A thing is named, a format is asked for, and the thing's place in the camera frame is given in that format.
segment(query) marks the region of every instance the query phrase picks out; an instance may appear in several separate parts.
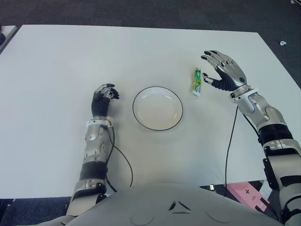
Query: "black joint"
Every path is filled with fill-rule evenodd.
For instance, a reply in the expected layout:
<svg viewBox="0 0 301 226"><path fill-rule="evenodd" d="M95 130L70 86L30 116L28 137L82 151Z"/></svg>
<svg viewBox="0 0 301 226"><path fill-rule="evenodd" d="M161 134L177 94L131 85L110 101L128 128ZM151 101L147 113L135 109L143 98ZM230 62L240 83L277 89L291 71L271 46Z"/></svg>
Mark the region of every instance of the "black joint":
<svg viewBox="0 0 301 226"><path fill-rule="evenodd" d="M80 172L79 180L85 179L105 179L105 175L108 172L108 168L103 161L89 161L83 164Z"/></svg>
<svg viewBox="0 0 301 226"><path fill-rule="evenodd" d="M261 145L272 141L280 139L292 139L293 136L286 125L283 124L271 124L264 126L259 129L259 138L258 142Z"/></svg>
<svg viewBox="0 0 301 226"><path fill-rule="evenodd" d="M294 209L292 211L290 211L287 207L287 205L291 202L291 201L294 201L296 199L299 199L301 198L301 195L298 195L298 196L295 196L293 198L291 198L290 200L288 200L286 202L286 204L284 205L284 208L283 210L281 211L281 220L282 220L282 223L285 224L292 216L296 215L296 214L299 214L301 213L301 210L299 209Z"/></svg>
<svg viewBox="0 0 301 226"><path fill-rule="evenodd" d="M280 178L282 186L287 187L292 184L301 184L301 176L285 176Z"/></svg>
<svg viewBox="0 0 301 226"><path fill-rule="evenodd" d="M266 156L275 156L275 155L285 155L285 154L297 154L297 150L293 148L282 148L277 150L271 150L269 146L264 148L264 153Z"/></svg>
<svg viewBox="0 0 301 226"><path fill-rule="evenodd" d="M264 164L264 173L265 176L267 177L269 187L274 189L274 190L279 190L279 185L277 183L274 171L272 169L271 163L269 159L263 159L263 164Z"/></svg>
<svg viewBox="0 0 301 226"><path fill-rule="evenodd" d="M106 186L101 183L97 183L94 189L77 191L73 196L73 200L82 196L88 196L94 194L104 195L106 192L107 192Z"/></svg>

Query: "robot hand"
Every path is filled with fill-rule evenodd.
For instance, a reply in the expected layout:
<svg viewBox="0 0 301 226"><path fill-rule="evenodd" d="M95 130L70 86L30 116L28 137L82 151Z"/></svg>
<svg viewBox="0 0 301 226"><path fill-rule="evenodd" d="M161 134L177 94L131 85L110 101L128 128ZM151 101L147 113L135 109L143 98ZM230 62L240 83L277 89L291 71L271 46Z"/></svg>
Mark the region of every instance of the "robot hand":
<svg viewBox="0 0 301 226"><path fill-rule="evenodd" d="M201 58L208 61L222 78L221 80L216 80L203 73L205 82L226 91L234 91L246 84L245 74L229 56L216 50L204 51L204 53L206 55L202 55Z"/></svg>
<svg viewBox="0 0 301 226"><path fill-rule="evenodd" d="M114 86L109 83L103 84L95 90L91 104L93 117L107 117L110 101L112 99L119 99L119 94L113 88Z"/></svg>

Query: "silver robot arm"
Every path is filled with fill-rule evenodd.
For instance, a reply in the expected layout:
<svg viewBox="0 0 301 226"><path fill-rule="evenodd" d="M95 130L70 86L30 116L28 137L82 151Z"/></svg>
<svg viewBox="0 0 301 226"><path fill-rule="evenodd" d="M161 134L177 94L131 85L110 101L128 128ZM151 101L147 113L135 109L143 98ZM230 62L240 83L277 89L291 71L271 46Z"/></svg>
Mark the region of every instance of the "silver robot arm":
<svg viewBox="0 0 301 226"><path fill-rule="evenodd" d="M113 84L103 84L94 92L91 104L93 118L87 122L84 160L67 215L78 216L106 198L107 156L111 146L108 128L112 127L107 113L110 100L119 99L113 87Z"/></svg>
<svg viewBox="0 0 301 226"><path fill-rule="evenodd" d="M203 74L212 86L232 91L231 100L241 113L251 119L258 131L266 158L264 171L272 189L279 190L282 222L286 226L299 226L301 222L301 148L293 139L285 120L276 108L252 89L236 62L218 51L205 51L202 59L208 61L221 76L221 80Z"/></svg>

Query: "pink cardboard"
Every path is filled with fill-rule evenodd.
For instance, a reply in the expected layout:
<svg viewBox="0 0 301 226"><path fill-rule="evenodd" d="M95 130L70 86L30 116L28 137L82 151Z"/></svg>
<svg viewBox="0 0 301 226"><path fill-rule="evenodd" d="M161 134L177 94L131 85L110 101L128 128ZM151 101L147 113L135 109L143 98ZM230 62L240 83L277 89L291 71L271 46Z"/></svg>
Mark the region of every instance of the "pink cardboard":
<svg viewBox="0 0 301 226"><path fill-rule="evenodd" d="M261 198L266 199L249 182L227 184L227 189L241 204L252 209L258 206L262 211L266 210L266 205L260 200Z"/></svg>

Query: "green tube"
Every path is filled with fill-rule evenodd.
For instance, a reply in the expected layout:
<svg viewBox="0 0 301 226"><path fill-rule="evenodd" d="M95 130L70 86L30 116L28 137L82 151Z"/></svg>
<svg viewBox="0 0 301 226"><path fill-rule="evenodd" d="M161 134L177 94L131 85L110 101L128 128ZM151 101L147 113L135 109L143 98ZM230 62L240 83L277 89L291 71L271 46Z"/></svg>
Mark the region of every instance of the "green tube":
<svg viewBox="0 0 301 226"><path fill-rule="evenodd" d="M202 85L201 69L196 68L193 76L192 93L198 97L200 96L201 85Z"/></svg>

